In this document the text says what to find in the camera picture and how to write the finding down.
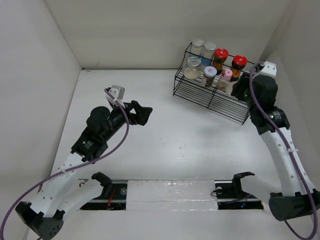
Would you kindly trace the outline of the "pink lid spice bottle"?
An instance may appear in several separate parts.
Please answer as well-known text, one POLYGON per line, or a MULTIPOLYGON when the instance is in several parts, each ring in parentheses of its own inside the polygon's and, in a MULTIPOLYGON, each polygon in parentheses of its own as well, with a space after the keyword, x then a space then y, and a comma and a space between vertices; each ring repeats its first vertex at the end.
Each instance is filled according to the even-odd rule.
POLYGON ((233 72, 230 69, 224 69, 220 75, 220 78, 216 84, 216 88, 222 92, 224 92, 230 83, 233 72))

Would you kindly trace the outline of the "red lid sauce jar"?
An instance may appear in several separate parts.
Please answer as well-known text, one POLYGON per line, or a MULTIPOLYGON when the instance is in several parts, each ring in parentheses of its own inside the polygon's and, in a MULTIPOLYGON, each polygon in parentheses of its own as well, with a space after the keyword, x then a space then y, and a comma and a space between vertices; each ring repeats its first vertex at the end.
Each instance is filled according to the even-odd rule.
POLYGON ((217 48, 213 55, 212 66, 216 69, 217 75, 223 71, 223 65, 229 56, 229 52, 225 48, 217 48))
POLYGON ((240 75, 248 63, 248 59, 244 55, 235 55, 233 57, 230 70, 232 71, 232 76, 230 82, 236 82, 239 80, 240 75))

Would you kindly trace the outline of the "white lid spice jar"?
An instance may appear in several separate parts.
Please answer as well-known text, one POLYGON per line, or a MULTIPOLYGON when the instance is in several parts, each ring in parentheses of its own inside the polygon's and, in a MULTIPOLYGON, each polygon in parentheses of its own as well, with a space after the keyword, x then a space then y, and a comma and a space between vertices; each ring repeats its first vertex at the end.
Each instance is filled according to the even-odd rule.
POLYGON ((217 69, 213 66, 207 66, 203 70, 203 76, 201 80, 201 85, 205 88, 210 88, 217 75, 217 69))

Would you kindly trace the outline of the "round glass jar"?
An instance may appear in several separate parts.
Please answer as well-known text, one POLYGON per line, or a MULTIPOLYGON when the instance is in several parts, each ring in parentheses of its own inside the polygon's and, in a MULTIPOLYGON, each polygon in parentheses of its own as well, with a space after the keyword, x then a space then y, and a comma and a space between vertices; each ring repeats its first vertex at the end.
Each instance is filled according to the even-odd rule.
POLYGON ((201 59, 197 56, 191 56, 187 59, 184 67, 184 76, 189 80, 195 80, 201 75, 201 59))

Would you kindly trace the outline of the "silver lid blue label shaker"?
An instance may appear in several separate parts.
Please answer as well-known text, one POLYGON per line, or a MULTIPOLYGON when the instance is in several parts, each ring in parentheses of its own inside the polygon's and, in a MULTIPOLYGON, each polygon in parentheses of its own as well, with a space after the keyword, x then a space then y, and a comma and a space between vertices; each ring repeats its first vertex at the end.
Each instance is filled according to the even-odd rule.
POLYGON ((204 47, 204 41, 201 38, 195 38, 192 40, 191 48, 190 48, 190 57, 197 57, 201 59, 202 51, 204 47))

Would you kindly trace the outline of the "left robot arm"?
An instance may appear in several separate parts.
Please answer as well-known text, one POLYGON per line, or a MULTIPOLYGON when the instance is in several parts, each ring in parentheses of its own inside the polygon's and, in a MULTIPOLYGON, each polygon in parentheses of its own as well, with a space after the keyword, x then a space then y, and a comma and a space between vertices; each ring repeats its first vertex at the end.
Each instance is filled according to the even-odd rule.
POLYGON ((98 106, 86 120, 86 128, 71 147, 70 154, 59 172, 47 180, 43 189, 29 202, 19 201, 15 212, 42 240, 53 239, 62 229, 66 216, 88 201, 107 198, 113 181, 102 172, 94 173, 77 191, 69 193, 86 166, 102 158, 107 142, 123 126, 144 126, 153 109, 137 101, 124 104, 115 101, 112 110, 98 106))

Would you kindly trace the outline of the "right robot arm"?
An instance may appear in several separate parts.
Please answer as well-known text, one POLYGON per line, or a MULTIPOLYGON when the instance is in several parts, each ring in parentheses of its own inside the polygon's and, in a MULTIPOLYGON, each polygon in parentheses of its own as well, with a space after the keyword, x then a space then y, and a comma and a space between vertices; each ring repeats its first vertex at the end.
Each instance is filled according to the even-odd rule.
POLYGON ((277 91, 272 77, 258 75, 250 83, 250 76, 245 73, 231 94, 248 106, 251 122, 270 152, 280 186, 273 186, 248 171, 234 175, 231 191, 237 197, 253 195, 269 205, 278 221, 286 221, 316 213, 320 193, 300 162, 285 112, 275 106, 277 91))

